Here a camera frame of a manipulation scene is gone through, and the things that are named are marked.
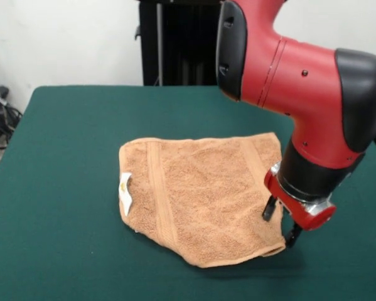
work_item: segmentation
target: green table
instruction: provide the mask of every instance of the green table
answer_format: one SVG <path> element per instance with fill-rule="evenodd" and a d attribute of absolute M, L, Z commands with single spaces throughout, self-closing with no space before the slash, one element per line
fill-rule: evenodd
<path fill-rule="evenodd" d="M 334 218 L 277 256 L 202 270 L 121 221 L 128 140 L 292 130 L 215 87 L 37 89 L 0 166 L 0 300 L 376 300 L 374 145 Z"/>

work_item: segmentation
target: towel tag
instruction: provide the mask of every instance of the towel tag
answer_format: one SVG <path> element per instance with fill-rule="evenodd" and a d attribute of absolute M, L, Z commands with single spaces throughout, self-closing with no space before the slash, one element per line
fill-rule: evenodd
<path fill-rule="evenodd" d="M 129 210 L 131 208 L 131 205 L 132 205 L 132 197 L 131 195 L 129 194 L 129 191 L 127 190 L 127 182 L 129 180 L 129 178 L 131 177 L 131 173 L 130 172 L 123 172 L 121 174 L 121 178 L 120 178 L 120 181 L 119 181 L 119 198 L 122 202 L 122 205 L 124 207 L 124 214 L 125 216 L 127 216 L 129 214 Z"/>

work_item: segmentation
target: table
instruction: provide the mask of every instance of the table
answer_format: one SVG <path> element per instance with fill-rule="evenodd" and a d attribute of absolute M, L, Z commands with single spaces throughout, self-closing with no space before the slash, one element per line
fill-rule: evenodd
<path fill-rule="evenodd" d="M 121 221 L 128 140 L 292 129 L 216 87 L 38 88 L 0 165 L 0 300 L 376 300 L 374 145 L 333 219 L 270 258 L 202 270 Z"/>

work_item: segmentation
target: brown towel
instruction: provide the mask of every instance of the brown towel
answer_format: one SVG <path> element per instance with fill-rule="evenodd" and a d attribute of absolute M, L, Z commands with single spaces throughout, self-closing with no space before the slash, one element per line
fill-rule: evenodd
<path fill-rule="evenodd" d="M 262 217 L 267 170 L 281 160 L 273 133 L 201 140 L 138 139 L 119 151 L 132 205 L 122 220 L 202 268 L 234 265 L 285 248 L 282 207 Z"/>

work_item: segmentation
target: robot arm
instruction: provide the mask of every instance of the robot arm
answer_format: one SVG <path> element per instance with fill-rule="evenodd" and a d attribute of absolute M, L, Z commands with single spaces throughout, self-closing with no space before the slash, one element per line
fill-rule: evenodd
<path fill-rule="evenodd" d="M 272 196 L 295 224 L 313 230 L 335 211 L 330 196 L 376 134 L 376 56 L 300 43 L 274 31 L 285 0 L 228 0 L 217 39 L 217 82 L 236 101 L 291 116 L 294 132 L 282 161 L 266 175 Z"/>

